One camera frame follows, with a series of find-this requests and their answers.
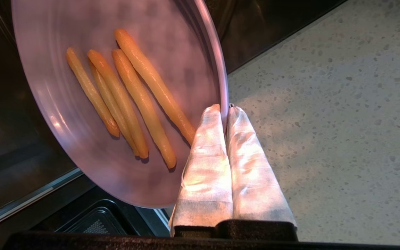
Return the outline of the right gripper wrapped right finger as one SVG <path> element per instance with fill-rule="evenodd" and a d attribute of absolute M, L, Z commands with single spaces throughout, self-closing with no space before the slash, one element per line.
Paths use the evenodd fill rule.
<path fill-rule="evenodd" d="M 246 112 L 237 106 L 229 108 L 226 145 L 232 177 L 233 218 L 286 222 L 297 228 L 257 133 Z"/>

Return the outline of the right gripper wrapped left finger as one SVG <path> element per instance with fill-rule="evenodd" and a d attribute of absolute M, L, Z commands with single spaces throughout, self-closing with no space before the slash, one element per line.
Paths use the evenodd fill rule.
<path fill-rule="evenodd" d="M 214 104 L 203 111 L 195 133 L 169 222 L 170 235 L 176 235 L 177 226 L 214 227 L 232 217 L 231 168 L 220 106 Z"/>

